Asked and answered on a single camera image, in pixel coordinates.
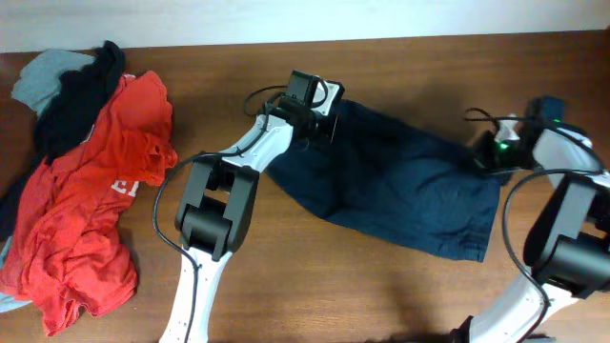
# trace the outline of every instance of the dark blue cloth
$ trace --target dark blue cloth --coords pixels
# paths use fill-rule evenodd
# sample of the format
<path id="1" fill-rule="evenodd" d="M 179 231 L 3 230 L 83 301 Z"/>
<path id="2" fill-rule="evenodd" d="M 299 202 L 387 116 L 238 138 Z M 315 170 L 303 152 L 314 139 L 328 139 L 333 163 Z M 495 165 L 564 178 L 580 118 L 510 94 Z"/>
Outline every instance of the dark blue cloth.
<path id="1" fill-rule="evenodd" d="M 341 101 L 335 139 L 293 144 L 267 172 L 314 215 L 435 256 L 482 262 L 499 182 L 469 150 Z"/>

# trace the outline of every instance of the clothing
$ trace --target clothing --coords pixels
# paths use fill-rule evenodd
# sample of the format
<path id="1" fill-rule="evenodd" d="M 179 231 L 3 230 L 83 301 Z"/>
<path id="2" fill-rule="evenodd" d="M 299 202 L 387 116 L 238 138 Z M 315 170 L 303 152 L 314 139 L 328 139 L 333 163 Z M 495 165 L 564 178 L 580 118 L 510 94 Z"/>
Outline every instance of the clothing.
<path id="1" fill-rule="evenodd" d="M 11 239 L 7 240 L 7 244 L 4 246 L 2 252 L 0 252 L 0 271 L 4 266 L 4 261 L 7 259 L 7 254 L 9 254 Z M 12 296 L 6 295 L 4 293 L 0 293 L 0 313 L 5 313 L 8 311 L 19 309 L 20 307 L 24 307 L 30 304 L 31 301 L 19 301 L 15 300 Z"/>
<path id="2" fill-rule="evenodd" d="M 106 41 L 95 53 L 92 64 L 59 77 L 61 92 L 34 127 L 34 147 L 47 156 L 47 165 L 87 138 L 125 69 L 125 54 L 113 42 Z"/>
<path id="3" fill-rule="evenodd" d="M 60 76 L 61 91 L 51 100 L 36 123 L 34 128 L 36 156 L 30 163 L 30 169 L 21 175 L 0 199 L 0 241 L 6 240 L 12 234 L 21 193 L 40 162 L 47 157 L 47 164 L 50 164 L 54 158 L 62 156 L 86 140 L 97 115 L 116 90 L 119 76 L 125 67 L 123 52 L 113 42 L 107 41 L 104 48 L 96 49 L 95 53 L 97 57 L 92 64 L 81 71 L 66 71 Z M 22 71 L 22 76 L 25 74 L 30 82 L 26 82 L 25 79 L 18 81 L 13 89 L 13 96 L 15 91 L 21 96 L 23 95 L 21 91 L 34 89 L 36 81 L 30 80 L 31 77 L 40 75 L 43 81 L 41 87 L 49 82 L 49 77 L 39 71 L 43 68 L 51 68 L 51 60 L 45 58 L 42 61 L 44 63 L 38 61 L 33 67 L 27 65 L 24 68 L 25 72 Z"/>
<path id="4" fill-rule="evenodd" d="M 65 71 L 79 71 L 93 63 L 93 56 L 65 50 L 46 50 L 21 70 L 21 78 L 12 88 L 10 96 L 20 101 L 38 116 L 59 94 L 59 76 Z"/>
<path id="5" fill-rule="evenodd" d="M 469 151 L 354 102 L 335 113 L 333 143 L 292 145 L 267 169 L 274 182 L 331 223 L 481 262 L 499 182 L 477 175 Z"/>
<path id="6" fill-rule="evenodd" d="M 85 307 L 108 313 L 134 293 L 137 275 L 115 224 L 138 184 L 160 185 L 177 155 L 172 105 L 154 72 L 120 78 L 88 142 L 41 163 L 21 197 L 0 291 L 31 299 L 47 335 Z"/>

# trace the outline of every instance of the red t-shirt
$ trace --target red t-shirt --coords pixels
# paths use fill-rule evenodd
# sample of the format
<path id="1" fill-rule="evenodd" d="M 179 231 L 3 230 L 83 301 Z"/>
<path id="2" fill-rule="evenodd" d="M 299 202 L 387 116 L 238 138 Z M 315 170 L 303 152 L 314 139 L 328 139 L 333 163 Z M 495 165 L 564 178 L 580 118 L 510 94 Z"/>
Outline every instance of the red t-shirt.
<path id="1" fill-rule="evenodd" d="M 103 315 L 134 295 L 137 274 L 116 222 L 139 182 L 158 186 L 175 165 L 171 133 L 159 77 L 123 75 L 89 139 L 31 176 L 0 291 L 32 300 L 47 335 L 72 324 L 81 306 Z"/>

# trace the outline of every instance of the wooden table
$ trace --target wooden table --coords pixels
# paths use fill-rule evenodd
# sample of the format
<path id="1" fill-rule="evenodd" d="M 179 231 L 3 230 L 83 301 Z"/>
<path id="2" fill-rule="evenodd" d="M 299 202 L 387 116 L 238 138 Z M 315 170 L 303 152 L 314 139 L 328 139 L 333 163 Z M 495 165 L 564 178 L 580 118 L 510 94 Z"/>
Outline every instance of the wooden table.
<path id="1" fill-rule="evenodd" d="M 566 120 L 586 129 L 610 163 L 609 43 L 609 34 L 598 31 L 133 49 L 126 55 L 128 72 L 156 71 L 167 86 L 172 143 L 182 158 L 232 145 L 253 123 L 241 112 L 244 96 L 284 83 L 299 69 L 342 82 L 344 98 L 459 142 L 487 129 L 462 122 L 463 109 L 522 114 L 529 99 L 553 94 L 567 101 Z M 34 55 L 0 55 L 2 192 L 31 155 L 34 115 L 10 100 L 10 89 Z M 160 225 L 174 238 L 186 176 L 171 183 L 161 206 Z M 511 216 L 516 245 L 550 191 L 540 180 L 517 197 Z M 0 341 L 158 339 L 170 317 L 180 259 L 153 232 L 154 193 L 141 187 L 118 223 L 139 269 L 133 299 L 102 318 L 85 313 L 51 339 L 34 307 L 3 313 Z M 363 342 L 394 333 L 445 333 L 484 310 L 516 275 L 498 223 L 483 264 L 454 262 L 316 219 L 262 176 L 248 237 L 222 276 L 210 336 L 219 342 Z M 539 332 L 562 342 L 608 342 L 609 300 L 595 294 Z"/>

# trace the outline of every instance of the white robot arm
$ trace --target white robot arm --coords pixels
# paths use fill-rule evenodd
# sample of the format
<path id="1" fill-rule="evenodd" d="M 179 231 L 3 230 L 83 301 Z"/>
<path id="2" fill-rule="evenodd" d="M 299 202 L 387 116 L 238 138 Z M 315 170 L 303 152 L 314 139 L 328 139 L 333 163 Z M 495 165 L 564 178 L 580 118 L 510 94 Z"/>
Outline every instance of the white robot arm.
<path id="1" fill-rule="evenodd" d="M 544 101 L 554 100 L 541 98 L 535 101 L 539 103 L 534 108 L 539 109 Z M 570 130 L 569 126 L 563 128 L 560 121 L 555 120 L 549 121 L 558 123 L 553 124 L 554 128 L 543 130 L 533 130 L 525 123 L 520 133 L 526 142 L 520 144 L 519 135 L 513 131 L 514 122 L 511 122 L 499 123 L 492 144 L 502 144 L 501 149 L 512 145 L 518 151 L 517 155 L 531 153 L 529 160 L 543 170 L 539 171 L 540 175 L 544 175 L 544 171 L 558 170 L 590 172 L 548 175 L 556 191 L 530 231 L 524 247 L 527 272 L 549 298 L 544 317 L 540 318 L 544 308 L 541 292 L 524 274 L 520 274 L 491 308 L 470 317 L 452 333 L 456 343 L 528 340 L 528 333 L 551 315 L 593 292 L 607 290 L 610 283 L 608 241 L 580 232 L 585 220 L 593 221 L 599 230 L 608 232 L 609 229 L 606 216 L 610 209 L 607 190 L 610 175 L 601 171 L 599 159 L 584 149 L 591 148 L 591 141 L 583 132 Z M 512 142 L 504 138 L 498 140 L 499 136 L 510 137 Z"/>
<path id="2" fill-rule="evenodd" d="M 336 118 L 331 107 L 342 93 L 339 83 L 293 71 L 277 107 L 267 103 L 265 113 L 232 147 L 193 162 L 175 220 L 183 248 L 199 266 L 193 320 L 195 276 L 191 260 L 183 255 L 172 314 L 160 342 L 208 341 L 220 275 L 250 226 L 258 176 L 295 139 L 332 139 Z M 229 200 L 214 200 L 205 195 L 206 189 L 224 190 Z"/>

